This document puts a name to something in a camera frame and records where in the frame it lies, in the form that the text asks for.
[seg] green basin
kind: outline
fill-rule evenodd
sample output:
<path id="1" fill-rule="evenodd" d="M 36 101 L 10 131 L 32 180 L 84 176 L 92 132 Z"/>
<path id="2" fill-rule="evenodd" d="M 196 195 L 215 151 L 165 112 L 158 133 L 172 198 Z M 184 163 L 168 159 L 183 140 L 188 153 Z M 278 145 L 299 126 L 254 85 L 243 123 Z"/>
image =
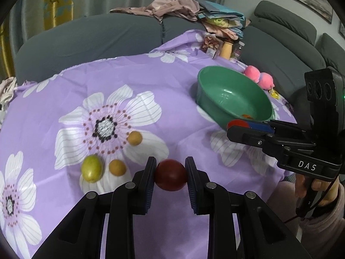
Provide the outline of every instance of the green basin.
<path id="1" fill-rule="evenodd" d="M 223 129 L 231 120 L 246 115 L 259 122 L 274 115 L 270 99 L 256 83 L 221 66 L 200 70 L 196 102 Z"/>

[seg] plastic container of nuts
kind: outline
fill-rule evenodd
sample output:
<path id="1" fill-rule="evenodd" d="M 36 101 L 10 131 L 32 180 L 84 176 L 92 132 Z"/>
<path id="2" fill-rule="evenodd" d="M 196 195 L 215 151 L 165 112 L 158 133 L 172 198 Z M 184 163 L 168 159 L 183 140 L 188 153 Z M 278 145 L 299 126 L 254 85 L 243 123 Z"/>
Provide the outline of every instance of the plastic container of nuts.
<path id="1" fill-rule="evenodd" d="M 208 34 L 204 37 L 200 50 L 208 54 L 211 58 L 215 58 L 219 56 L 223 44 L 224 42 L 222 40 L 214 35 Z"/>

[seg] white wall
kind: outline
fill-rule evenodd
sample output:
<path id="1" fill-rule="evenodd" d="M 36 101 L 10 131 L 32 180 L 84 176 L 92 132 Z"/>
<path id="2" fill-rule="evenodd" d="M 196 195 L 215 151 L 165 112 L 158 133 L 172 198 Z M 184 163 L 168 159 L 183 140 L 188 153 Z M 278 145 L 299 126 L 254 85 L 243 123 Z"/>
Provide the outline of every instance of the white wall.
<path id="1" fill-rule="evenodd" d="M 242 12 L 246 17 L 250 17 L 254 12 L 256 5 L 260 1 L 262 0 L 225 0 L 225 6 Z M 339 34 L 339 18 L 335 12 L 333 12 L 332 24 L 329 24 L 311 9 L 295 0 L 267 1 L 271 1 L 281 7 L 284 7 L 313 24 L 317 30 L 317 40 L 323 33 L 327 33 L 345 49 L 345 39 Z"/>

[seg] red ball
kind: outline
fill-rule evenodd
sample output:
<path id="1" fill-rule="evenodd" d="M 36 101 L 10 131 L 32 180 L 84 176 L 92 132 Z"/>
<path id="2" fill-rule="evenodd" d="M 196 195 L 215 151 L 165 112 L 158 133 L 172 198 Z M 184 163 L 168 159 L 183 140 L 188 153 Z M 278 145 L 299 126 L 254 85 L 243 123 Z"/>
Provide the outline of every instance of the red ball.
<path id="1" fill-rule="evenodd" d="M 232 126 L 240 126 L 240 127 L 248 127 L 250 128 L 249 124 L 241 119 L 235 119 L 232 120 L 228 123 L 228 125 L 226 126 L 226 129 L 228 130 L 229 128 L 231 128 Z"/>
<path id="2" fill-rule="evenodd" d="M 155 183 L 165 191 L 178 191 L 187 183 L 187 171 L 178 161 L 166 159 L 161 161 L 155 171 Z"/>

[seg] pink plush toy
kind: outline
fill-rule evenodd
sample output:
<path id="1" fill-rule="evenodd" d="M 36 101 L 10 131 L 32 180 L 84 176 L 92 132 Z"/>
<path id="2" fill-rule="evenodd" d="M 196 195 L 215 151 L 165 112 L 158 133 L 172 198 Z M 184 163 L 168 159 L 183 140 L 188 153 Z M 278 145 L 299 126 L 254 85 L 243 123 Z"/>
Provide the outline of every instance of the pink plush toy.
<path id="1" fill-rule="evenodd" d="M 260 71 L 254 66 L 247 66 L 246 70 L 244 70 L 244 75 L 246 75 L 249 79 L 254 81 L 254 83 L 258 83 L 260 79 Z"/>
<path id="2" fill-rule="evenodd" d="M 272 76 L 270 74 L 262 72 L 260 74 L 260 79 L 259 79 L 258 85 L 259 85 L 259 87 L 261 87 L 264 90 L 270 90 L 270 89 L 274 88 Z"/>
<path id="3" fill-rule="evenodd" d="M 257 83 L 259 87 L 264 90 L 270 90 L 274 87 L 272 76 L 265 72 L 260 73 L 259 69 L 254 66 L 247 66 L 247 68 L 244 70 L 244 75 L 246 75 L 253 82 Z"/>

